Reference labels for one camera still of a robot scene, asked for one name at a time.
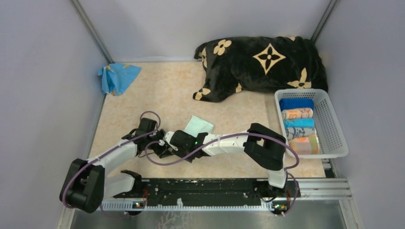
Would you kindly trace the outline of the blue white patterned towel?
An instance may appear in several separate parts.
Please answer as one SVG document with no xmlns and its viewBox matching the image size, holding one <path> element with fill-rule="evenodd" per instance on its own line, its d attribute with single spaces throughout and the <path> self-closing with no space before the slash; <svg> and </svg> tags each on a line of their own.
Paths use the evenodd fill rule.
<svg viewBox="0 0 405 229">
<path fill-rule="evenodd" d="M 292 140 L 299 137 L 308 137 L 316 134 L 316 129 L 313 127 L 287 127 L 287 140 Z"/>
</svg>

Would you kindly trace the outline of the mint green towel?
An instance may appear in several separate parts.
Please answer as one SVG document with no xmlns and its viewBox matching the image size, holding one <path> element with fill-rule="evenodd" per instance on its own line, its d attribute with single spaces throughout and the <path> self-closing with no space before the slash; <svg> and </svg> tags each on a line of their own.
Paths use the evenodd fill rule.
<svg viewBox="0 0 405 229">
<path fill-rule="evenodd" d="M 190 134 L 193 137 L 197 137 L 199 133 L 211 133 L 214 128 L 214 125 L 200 119 L 194 115 L 191 116 L 191 119 L 184 128 L 184 132 Z"/>
</svg>

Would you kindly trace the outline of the orange polka dot towel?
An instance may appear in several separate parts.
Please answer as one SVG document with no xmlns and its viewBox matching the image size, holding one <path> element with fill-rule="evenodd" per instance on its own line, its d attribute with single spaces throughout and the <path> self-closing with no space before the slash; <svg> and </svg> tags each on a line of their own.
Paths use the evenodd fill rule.
<svg viewBox="0 0 405 229">
<path fill-rule="evenodd" d="M 293 138 L 288 141 L 288 144 L 298 155 L 317 155 L 320 151 L 320 144 L 316 135 Z"/>
</svg>

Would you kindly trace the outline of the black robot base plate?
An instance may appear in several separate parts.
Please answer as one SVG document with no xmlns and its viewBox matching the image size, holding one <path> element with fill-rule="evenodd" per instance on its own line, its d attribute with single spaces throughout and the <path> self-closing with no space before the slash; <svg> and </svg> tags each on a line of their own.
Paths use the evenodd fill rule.
<svg viewBox="0 0 405 229">
<path fill-rule="evenodd" d="M 258 207 L 270 201 L 289 206 L 301 191 L 294 180 L 283 189 L 270 187 L 260 178 L 144 178 L 116 198 L 138 198 L 148 207 Z"/>
</svg>

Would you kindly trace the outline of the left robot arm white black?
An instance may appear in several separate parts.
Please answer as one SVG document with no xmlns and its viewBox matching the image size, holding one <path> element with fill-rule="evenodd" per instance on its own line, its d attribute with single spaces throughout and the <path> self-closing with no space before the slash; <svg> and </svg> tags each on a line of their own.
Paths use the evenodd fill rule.
<svg viewBox="0 0 405 229">
<path fill-rule="evenodd" d="M 142 117 L 137 128 L 121 137 L 106 152 L 72 161 L 59 200 L 67 208 L 76 208 L 86 213 L 95 212 L 104 200 L 110 198 L 133 197 L 146 200 L 147 190 L 140 174 L 130 170 L 122 170 L 113 177 L 109 177 L 109 174 L 124 162 L 139 156 L 150 142 L 160 141 L 165 131 L 158 129 L 159 125 L 159 120 Z"/>
</svg>

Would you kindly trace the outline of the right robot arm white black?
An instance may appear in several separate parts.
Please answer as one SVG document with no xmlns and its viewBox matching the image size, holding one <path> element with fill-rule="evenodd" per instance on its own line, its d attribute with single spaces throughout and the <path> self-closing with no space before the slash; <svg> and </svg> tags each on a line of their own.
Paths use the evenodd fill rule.
<svg viewBox="0 0 405 229">
<path fill-rule="evenodd" d="M 173 155 L 189 162 L 206 156 L 246 154 L 267 170 L 273 196 L 280 197 L 288 189 L 284 167 L 286 139 L 259 123 L 252 123 L 246 131 L 227 135 L 203 132 L 192 136 L 182 130 L 169 131 L 163 141 Z"/>
</svg>

